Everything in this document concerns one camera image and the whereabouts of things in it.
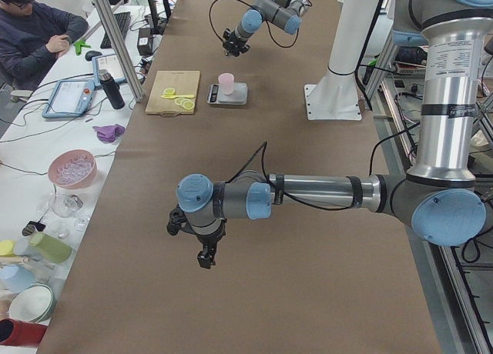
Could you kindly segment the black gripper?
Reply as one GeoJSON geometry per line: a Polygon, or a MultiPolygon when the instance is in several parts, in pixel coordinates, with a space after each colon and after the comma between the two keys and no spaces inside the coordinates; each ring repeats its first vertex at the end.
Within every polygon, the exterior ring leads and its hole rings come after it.
{"type": "Polygon", "coordinates": [[[226,54],[243,54],[250,50],[247,41],[251,37],[250,33],[234,31],[226,28],[223,32],[223,48],[226,54]]]}
{"type": "Polygon", "coordinates": [[[197,255],[197,261],[203,269],[211,269],[216,265],[217,244],[224,237],[225,230],[226,220],[216,218],[208,205],[196,212],[185,212],[177,205],[169,213],[166,226],[166,231],[170,235],[185,232],[198,238],[203,248],[197,255]]]}

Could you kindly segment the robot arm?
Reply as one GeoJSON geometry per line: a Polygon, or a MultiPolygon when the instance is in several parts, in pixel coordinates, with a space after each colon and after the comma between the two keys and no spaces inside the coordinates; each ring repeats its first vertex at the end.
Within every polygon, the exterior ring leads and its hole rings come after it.
{"type": "Polygon", "coordinates": [[[296,35],[301,18],[312,6],[310,0],[254,0],[236,28],[223,32],[222,45],[226,56],[238,57],[249,50],[249,38],[263,23],[274,25],[288,35],[296,35]]]}
{"type": "MultiPolygon", "coordinates": [[[[305,85],[309,120],[358,120],[356,82],[367,41],[383,0],[344,0],[326,75],[305,85]]],[[[248,51],[249,38],[267,22],[288,34],[299,31],[308,0],[254,0],[233,31],[216,36],[226,56],[248,51]]],[[[231,179],[212,183],[192,174],[177,185],[178,204],[167,232],[195,235],[202,268],[215,263],[227,219],[266,219],[286,198],[325,211],[366,208],[392,215],[423,240],[457,246],[478,235],[487,210],[474,193],[468,170],[477,117],[478,66],[492,28],[492,0],[395,0],[395,45],[428,44],[418,152],[405,177],[323,177],[266,174],[264,142],[231,179]],[[262,150],[263,174],[245,170],[262,150]]]]}

